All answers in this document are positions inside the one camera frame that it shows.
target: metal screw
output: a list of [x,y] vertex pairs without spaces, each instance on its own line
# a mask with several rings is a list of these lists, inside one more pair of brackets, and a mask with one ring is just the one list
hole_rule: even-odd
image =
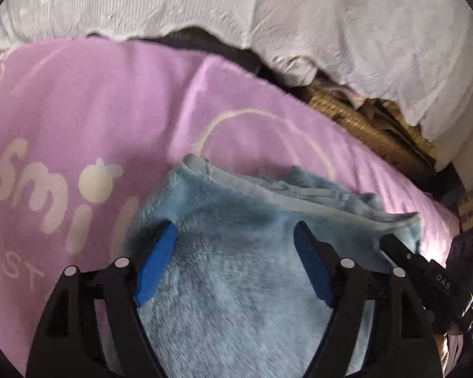
[[114,262],[116,267],[119,267],[122,269],[123,267],[126,267],[128,264],[130,264],[130,259],[128,257],[120,257]]
[[77,267],[75,266],[68,266],[65,271],[64,271],[64,274],[68,277],[70,276],[73,276],[74,274],[76,274],[77,272]]
[[406,275],[405,270],[403,270],[401,267],[395,267],[392,269],[392,274],[394,274],[396,277],[399,277],[400,279]]
[[354,260],[349,259],[348,257],[344,257],[343,259],[341,259],[340,264],[342,265],[342,267],[345,267],[346,269],[352,269],[356,265]]

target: crumpled white fabric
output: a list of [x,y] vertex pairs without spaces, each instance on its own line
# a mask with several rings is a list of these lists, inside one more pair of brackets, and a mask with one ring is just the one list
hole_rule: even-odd
[[473,188],[473,92],[466,110],[433,144],[438,149],[436,170],[452,161],[465,188]]
[[[366,97],[394,100],[429,140],[472,107],[465,0],[5,0],[0,47],[89,32],[156,37],[186,26],[253,49],[289,85],[309,84],[320,68]],[[458,130],[461,144],[470,129]]]

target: fuzzy blue fabric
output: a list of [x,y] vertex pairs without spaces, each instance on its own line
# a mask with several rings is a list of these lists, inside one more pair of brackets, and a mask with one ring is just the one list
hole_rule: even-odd
[[[384,234],[417,252],[423,233],[419,214],[385,213],[376,195],[353,194],[299,167],[273,181],[232,175],[195,156],[139,210],[124,255],[164,220],[177,226],[177,246],[139,314],[172,378],[303,376],[331,309],[294,246],[300,220],[341,257],[381,272],[392,269],[378,248]],[[372,316],[368,301],[348,374],[362,366]]]

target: bed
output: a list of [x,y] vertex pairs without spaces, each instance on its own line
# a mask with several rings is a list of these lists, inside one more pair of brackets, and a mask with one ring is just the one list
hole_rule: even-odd
[[302,165],[380,195],[387,212],[418,211],[422,254],[442,264],[458,233],[452,212],[346,129],[221,56],[100,37],[1,46],[0,348],[20,372],[61,270],[111,262],[188,153],[255,176]]
[[[406,156],[388,161],[401,158],[393,164],[399,169],[403,159],[419,162],[417,184],[428,165],[434,175],[432,165],[439,171],[453,161],[464,187],[473,187],[466,156],[473,149],[473,11],[467,4],[473,7],[473,0],[207,1],[6,0],[0,47],[92,32],[115,40],[158,38],[198,26],[223,44],[252,50],[286,86],[311,85],[321,70],[362,98],[394,102],[398,122],[420,126],[412,143],[429,141],[436,150],[425,162],[412,145]],[[395,129],[370,125],[381,136],[370,146],[374,151],[382,143],[388,151],[396,143],[403,147]],[[413,170],[401,171],[410,177]]]

